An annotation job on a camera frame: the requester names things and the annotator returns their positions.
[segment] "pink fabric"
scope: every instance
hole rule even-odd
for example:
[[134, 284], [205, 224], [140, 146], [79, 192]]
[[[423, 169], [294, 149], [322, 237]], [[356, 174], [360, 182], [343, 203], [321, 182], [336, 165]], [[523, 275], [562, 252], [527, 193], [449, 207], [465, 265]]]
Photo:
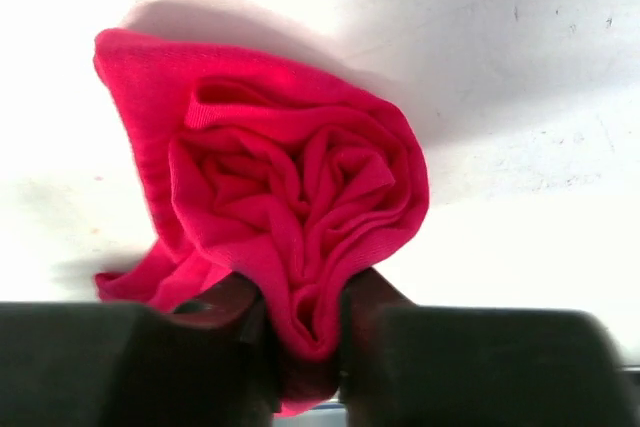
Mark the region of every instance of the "pink fabric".
[[[327, 361], [345, 282], [427, 212], [424, 157], [400, 110], [272, 55], [121, 29], [97, 37], [95, 66], [159, 237], [133, 271], [96, 276], [100, 297], [171, 311], [234, 270], [261, 289], [288, 355]], [[288, 413], [323, 400], [289, 397]]]

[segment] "white surface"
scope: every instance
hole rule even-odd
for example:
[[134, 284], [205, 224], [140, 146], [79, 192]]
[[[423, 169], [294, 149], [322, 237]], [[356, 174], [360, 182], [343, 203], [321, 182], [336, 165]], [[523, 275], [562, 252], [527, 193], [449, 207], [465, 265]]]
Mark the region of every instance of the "white surface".
[[2, 0], [0, 299], [93, 298], [151, 244], [92, 70], [116, 25], [234, 42], [397, 102], [430, 166], [381, 266], [424, 303], [577, 307], [640, 362], [640, 0]]

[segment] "crumpled red fabric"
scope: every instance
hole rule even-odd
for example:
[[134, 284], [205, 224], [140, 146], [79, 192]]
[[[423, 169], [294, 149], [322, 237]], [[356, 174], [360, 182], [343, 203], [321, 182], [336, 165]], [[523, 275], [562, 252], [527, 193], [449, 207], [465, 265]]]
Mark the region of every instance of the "crumpled red fabric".
[[[411, 239], [427, 212], [424, 156], [401, 111], [233, 46], [110, 29], [94, 63], [158, 234], [134, 270], [96, 276], [100, 297], [171, 311], [237, 271], [260, 288], [288, 355], [322, 366], [347, 280]], [[289, 390], [287, 414], [327, 395]]]

